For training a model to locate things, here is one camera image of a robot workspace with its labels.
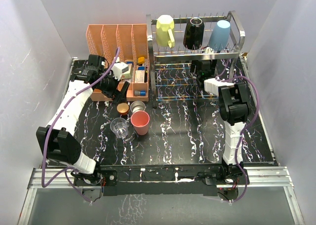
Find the small orange mug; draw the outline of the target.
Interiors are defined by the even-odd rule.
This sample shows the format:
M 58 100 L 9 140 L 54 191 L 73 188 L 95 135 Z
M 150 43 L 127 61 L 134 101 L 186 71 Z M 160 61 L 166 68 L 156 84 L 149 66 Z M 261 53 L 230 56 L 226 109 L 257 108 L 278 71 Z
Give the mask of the small orange mug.
M 125 116 L 129 112 L 129 105 L 128 103 L 120 103 L 117 105 L 117 111 L 120 115 Z

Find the stainless steel cup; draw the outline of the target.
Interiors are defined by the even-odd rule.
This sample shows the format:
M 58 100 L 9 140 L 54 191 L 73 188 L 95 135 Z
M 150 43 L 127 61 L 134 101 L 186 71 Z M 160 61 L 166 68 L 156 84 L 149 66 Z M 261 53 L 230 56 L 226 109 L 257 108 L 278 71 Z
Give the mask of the stainless steel cup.
M 134 114 L 137 111 L 144 111 L 146 109 L 145 103 L 142 101 L 134 101 L 130 105 L 130 110 Z

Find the pink plastic cup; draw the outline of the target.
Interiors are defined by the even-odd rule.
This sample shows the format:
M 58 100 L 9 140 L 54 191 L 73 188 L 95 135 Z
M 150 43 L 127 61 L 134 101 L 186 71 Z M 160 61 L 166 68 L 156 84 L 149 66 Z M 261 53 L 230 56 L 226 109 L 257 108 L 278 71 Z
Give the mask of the pink plastic cup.
M 138 135 L 145 135 L 149 130 L 150 116 L 146 111 L 137 111 L 131 116 L 131 123 Z

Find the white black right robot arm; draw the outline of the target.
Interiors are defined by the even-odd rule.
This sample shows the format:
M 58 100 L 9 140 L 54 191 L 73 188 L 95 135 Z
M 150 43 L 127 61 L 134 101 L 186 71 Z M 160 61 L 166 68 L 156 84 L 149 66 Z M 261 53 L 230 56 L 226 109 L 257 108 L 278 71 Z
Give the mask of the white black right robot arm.
M 231 184 L 243 175 L 241 131 L 250 115 L 249 99 L 243 83 L 229 83 L 214 77 L 216 60 L 193 60 L 190 72 L 205 92 L 218 97 L 220 117 L 225 123 L 225 148 L 220 178 Z

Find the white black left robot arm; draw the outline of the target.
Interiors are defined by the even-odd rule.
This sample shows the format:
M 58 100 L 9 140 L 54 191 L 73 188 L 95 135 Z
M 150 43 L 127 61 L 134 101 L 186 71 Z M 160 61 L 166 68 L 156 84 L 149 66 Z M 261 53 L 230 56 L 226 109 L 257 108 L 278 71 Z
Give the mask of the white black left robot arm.
M 73 171 L 73 176 L 91 185 L 98 184 L 102 179 L 99 163 L 88 157 L 75 137 L 75 127 L 82 109 L 94 90 L 118 103 L 127 93 L 129 83 L 118 85 L 123 70 L 128 67 L 119 59 L 120 50 L 111 63 L 99 55 L 91 54 L 87 63 L 74 69 L 66 94 L 53 118 L 45 127 L 38 127 L 36 137 L 43 155 L 42 168 L 46 161 L 54 161 L 66 165 Z

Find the stainless steel dish rack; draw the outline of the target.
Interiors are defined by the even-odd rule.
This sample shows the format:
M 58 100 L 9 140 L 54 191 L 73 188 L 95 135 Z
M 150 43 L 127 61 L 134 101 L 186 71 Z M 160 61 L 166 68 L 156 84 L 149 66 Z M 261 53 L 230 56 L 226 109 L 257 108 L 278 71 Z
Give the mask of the stainless steel dish rack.
M 155 66 L 159 63 L 167 64 L 167 63 L 188 63 L 192 60 L 215 60 L 215 59 L 231 59 L 232 65 L 234 65 L 239 58 L 241 49 L 245 42 L 245 31 L 242 26 L 241 20 L 236 13 L 236 11 L 231 10 L 228 12 L 226 16 L 204 16 L 201 17 L 201 20 L 205 23 L 216 23 L 220 20 L 233 21 L 235 26 L 239 32 L 239 40 L 237 41 L 233 31 L 230 31 L 229 39 L 233 42 L 233 47 L 231 50 L 226 52 L 217 51 L 211 53 L 198 53 L 196 50 L 193 50 L 190 53 L 184 51 L 165 51 L 160 54 L 154 53 L 154 36 L 152 32 L 152 27 L 157 24 L 156 19 L 152 19 L 150 14 L 146 15 L 146 26 L 147 26 L 147 44 L 148 44 L 148 54 L 149 54 L 149 67 L 150 67 L 150 83 L 151 83 L 151 102 L 153 104 L 153 108 L 156 109 L 158 106 L 158 90 L 156 89 L 156 76 L 155 76 Z

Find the white green small box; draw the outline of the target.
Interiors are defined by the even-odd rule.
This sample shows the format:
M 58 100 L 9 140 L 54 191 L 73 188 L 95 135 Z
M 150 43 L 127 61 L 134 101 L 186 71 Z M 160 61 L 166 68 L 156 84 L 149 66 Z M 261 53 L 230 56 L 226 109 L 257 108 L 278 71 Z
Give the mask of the white green small box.
M 121 79 L 131 79 L 133 74 L 133 64 L 128 63 L 128 70 L 124 72 L 121 76 Z

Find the blue grey cylinder battery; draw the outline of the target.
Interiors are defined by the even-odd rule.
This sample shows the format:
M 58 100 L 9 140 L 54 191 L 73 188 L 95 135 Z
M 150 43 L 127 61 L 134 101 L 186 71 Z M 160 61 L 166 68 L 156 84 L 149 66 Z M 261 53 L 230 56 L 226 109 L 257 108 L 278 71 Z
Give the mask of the blue grey cylinder battery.
M 135 90 L 134 97 L 136 97 L 136 96 L 146 96 L 146 91 L 145 90 Z

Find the white red printed box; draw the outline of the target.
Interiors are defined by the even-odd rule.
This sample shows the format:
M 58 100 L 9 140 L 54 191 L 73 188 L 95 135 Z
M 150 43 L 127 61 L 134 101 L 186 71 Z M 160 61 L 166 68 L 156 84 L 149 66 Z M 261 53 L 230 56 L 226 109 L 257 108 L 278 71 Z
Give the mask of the white red printed box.
M 135 71 L 135 83 L 144 83 L 145 82 L 145 70 L 136 70 Z

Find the black glossy cup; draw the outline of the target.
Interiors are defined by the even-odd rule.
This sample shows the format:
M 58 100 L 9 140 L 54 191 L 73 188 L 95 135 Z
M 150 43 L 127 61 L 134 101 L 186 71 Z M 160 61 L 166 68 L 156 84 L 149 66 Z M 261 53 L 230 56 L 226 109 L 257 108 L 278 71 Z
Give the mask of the black glossy cup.
M 193 17 L 186 25 L 183 45 L 189 50 L 198 50 L 202 46 L 204 22 L 201 18 Z

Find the light blue cup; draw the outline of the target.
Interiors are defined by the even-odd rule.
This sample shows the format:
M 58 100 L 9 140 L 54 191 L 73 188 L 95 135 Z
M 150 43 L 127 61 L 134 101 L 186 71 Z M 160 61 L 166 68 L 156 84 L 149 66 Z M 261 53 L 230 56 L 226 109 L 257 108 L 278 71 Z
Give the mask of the light blue cup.
M 231 25 L 229 21 L 218 21 L 212 31 L 208 46 L 214 51 L 224 50 L 229 40 L 230 30 Z

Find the yellow black small object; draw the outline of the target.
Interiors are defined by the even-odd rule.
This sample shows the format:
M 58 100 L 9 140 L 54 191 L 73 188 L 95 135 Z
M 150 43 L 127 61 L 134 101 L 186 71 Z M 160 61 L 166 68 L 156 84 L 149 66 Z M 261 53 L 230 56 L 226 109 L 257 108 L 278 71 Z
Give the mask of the yellow black small object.
M 138 64 L 138 65 L 142 65 L 143 63 L 145 63 L 145 57 L 139 57 L 139 58 L 137 59 L 137 64 Z

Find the yellow faceted mug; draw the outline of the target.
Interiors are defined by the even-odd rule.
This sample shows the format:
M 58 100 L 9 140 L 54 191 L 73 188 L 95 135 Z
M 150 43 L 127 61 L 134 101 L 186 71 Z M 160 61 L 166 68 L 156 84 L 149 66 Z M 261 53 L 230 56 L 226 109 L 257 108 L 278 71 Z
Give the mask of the yellow faceted mug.
M 156 40 L 161 47 L 175 47 L 175 23 L 170 15 L 161 15 L 156 23 Z

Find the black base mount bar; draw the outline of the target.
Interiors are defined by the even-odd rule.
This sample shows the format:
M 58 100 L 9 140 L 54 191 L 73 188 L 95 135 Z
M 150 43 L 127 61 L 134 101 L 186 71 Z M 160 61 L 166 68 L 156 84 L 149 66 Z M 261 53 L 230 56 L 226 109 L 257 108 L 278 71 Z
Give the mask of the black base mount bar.
M 220 164 L 97 166 L 94 173 L 72 173 L 75 185 L 99 186 L 103 196 L 128 194 L 226 195 L 238 179 L 230 178 Z

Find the aluminium frame rail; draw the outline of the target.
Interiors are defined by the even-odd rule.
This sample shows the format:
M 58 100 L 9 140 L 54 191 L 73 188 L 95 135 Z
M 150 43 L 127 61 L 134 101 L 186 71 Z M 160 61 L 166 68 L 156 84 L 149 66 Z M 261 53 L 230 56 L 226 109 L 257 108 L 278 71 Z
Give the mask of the aluminium frame rail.
M 103 196 L 99 186 L 71 187 L 59 175 L 42 188 L 33 170 L 20 214 L 21 225 L 302 225 L 294 186 L 286 167 L 247 167 L 249 184 L 240 181 L 226 195 L 202 194 Z

